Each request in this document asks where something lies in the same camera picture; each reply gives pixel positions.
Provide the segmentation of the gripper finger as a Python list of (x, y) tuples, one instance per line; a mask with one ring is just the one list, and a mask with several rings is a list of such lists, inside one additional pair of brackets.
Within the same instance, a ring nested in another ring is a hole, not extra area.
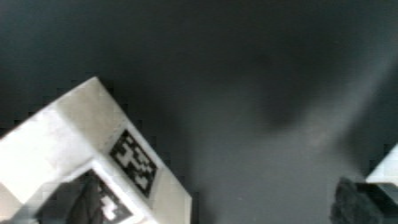
[(331, 224), (398, 224), (398, 186), (340, 178), (328, 218)]

